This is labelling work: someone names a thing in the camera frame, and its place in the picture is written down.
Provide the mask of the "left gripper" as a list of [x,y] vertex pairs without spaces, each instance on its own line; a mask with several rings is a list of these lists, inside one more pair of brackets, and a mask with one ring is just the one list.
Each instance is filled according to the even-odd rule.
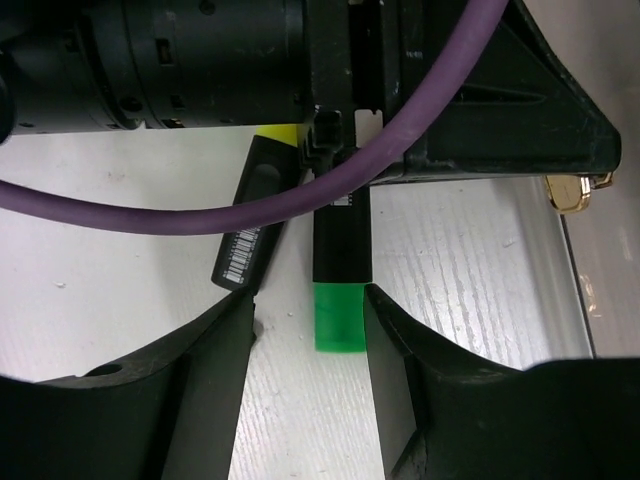
[[[462,1],[5,1],[1,134],[295,124],[315,170],[356,148],[355,114],[390,120]],[[383,183],[603,175],[620,136],[521,1]]]

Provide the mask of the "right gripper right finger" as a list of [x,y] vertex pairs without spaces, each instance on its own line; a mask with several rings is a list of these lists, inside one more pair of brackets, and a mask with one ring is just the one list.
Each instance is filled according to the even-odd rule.
[[368,368],[388,479],[527,479],[530,448],[513,381],[366,287]]

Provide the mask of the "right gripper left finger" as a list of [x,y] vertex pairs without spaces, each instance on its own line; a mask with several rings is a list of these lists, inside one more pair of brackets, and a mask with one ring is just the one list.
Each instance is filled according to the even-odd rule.
[[253,343],[250,294],[82,376],[46,382],[48,479],[225,479]]

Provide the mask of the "teal drawer organizer box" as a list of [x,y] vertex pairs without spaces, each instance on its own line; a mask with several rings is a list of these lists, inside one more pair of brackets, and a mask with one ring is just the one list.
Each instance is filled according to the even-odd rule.
[[544,178],[562,215],[595,353],[639,355],[639,174]]

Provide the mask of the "green black highlighter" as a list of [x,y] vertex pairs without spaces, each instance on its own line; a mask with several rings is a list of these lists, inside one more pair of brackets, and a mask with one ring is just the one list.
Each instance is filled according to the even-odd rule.
[[314,213],[312,249],[315,349],[362,353],[364,289],[373,275],[369,188]]

